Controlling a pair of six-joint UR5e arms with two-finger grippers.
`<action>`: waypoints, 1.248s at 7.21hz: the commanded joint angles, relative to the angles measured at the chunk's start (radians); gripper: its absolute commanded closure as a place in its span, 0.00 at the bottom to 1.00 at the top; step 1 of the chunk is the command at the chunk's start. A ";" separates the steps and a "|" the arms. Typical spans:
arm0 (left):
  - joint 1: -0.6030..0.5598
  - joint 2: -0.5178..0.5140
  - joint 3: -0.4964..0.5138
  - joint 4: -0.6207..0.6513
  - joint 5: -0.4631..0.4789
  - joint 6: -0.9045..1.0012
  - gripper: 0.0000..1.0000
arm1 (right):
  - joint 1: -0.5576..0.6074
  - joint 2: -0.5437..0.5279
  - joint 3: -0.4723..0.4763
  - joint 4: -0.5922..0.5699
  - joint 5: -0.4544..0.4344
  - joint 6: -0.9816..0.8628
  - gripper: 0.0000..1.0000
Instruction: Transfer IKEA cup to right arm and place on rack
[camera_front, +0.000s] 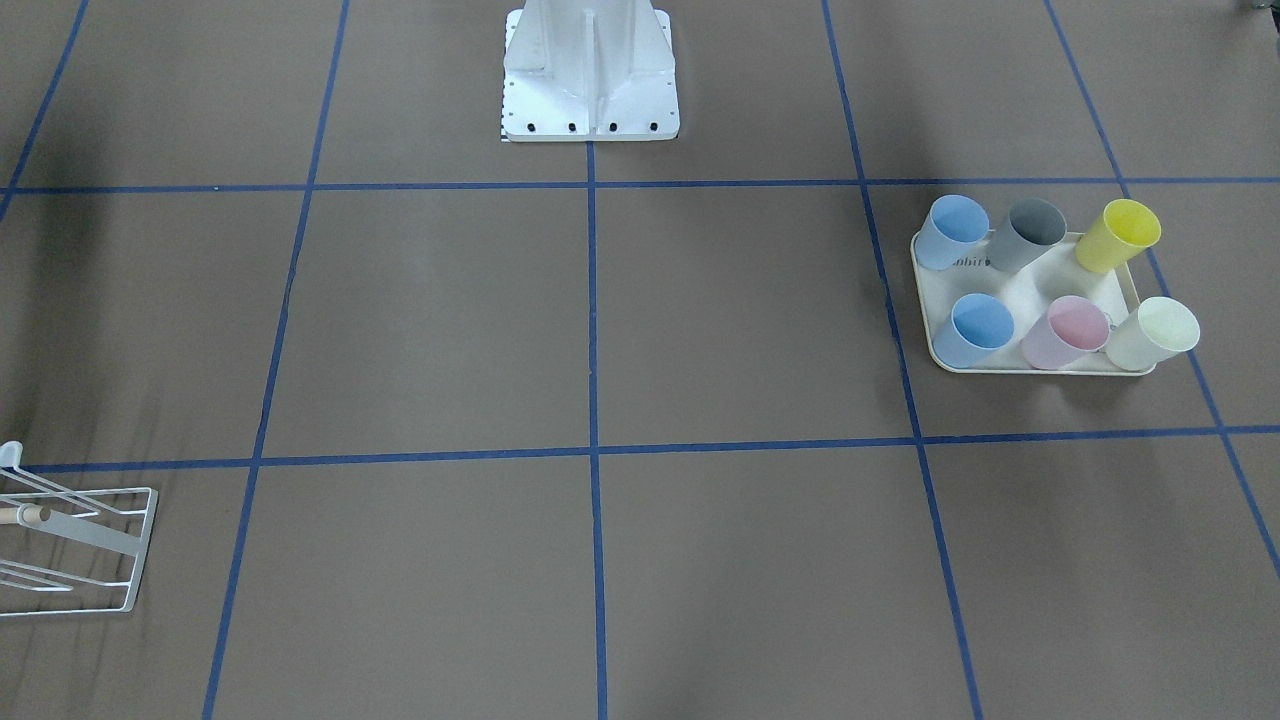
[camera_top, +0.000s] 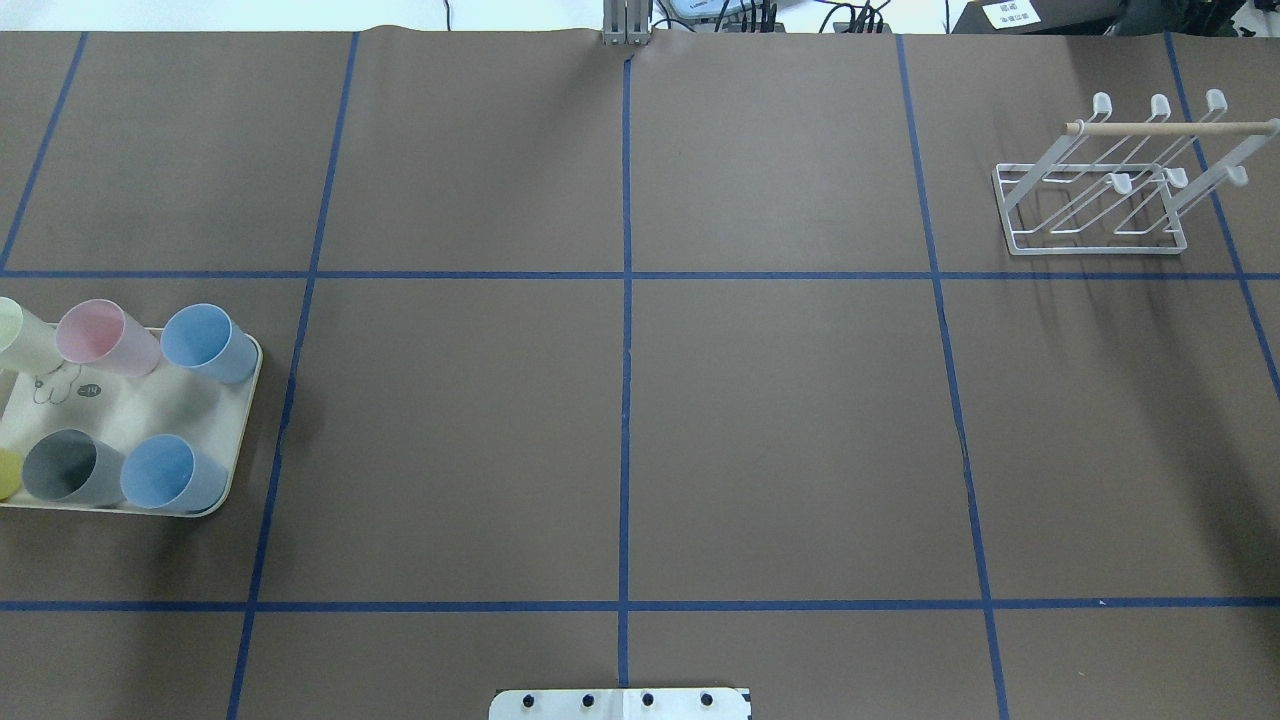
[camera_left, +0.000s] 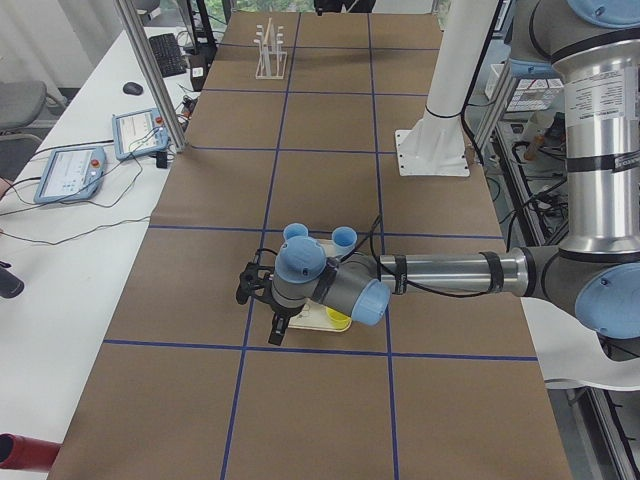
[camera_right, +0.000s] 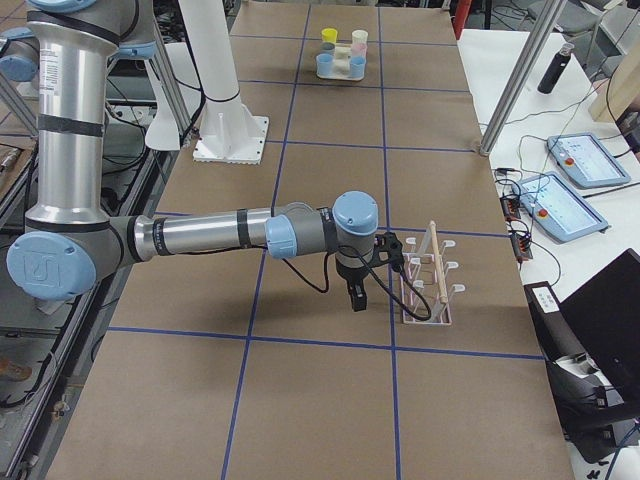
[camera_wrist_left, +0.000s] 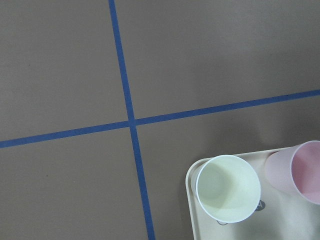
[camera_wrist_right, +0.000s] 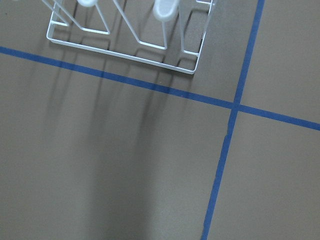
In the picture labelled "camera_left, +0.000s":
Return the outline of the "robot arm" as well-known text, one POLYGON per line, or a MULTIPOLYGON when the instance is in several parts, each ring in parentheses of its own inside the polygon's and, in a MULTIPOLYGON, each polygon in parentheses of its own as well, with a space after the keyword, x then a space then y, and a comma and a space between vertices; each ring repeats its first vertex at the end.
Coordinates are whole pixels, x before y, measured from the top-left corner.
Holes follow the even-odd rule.
POLYGON ((510 292, 547 301, 612 338, 639 334, 639 5, 635 1, 524 1, 514 57, 548 62, 564 84, 567 236, 556 246, 472 255, 329 257, 300 226, 285 229, 256 286, 236 298, 273 311, 280 344, 307 301, 377 323, 392 295, 422 290, 465 298, 510 292))

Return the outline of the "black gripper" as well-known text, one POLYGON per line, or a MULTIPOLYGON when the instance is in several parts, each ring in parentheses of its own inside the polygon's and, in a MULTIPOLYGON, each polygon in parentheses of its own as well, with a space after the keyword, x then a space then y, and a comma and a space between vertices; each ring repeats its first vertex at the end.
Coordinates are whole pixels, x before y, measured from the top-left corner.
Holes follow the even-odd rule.
POLYGON ((281 345, 289 326, 289 319, 300 314, 300 302, 280 298, 275 291, 267 289, 261 295, 261 301, 267 304, 275 314, 272 318, 268 343, 281 345))

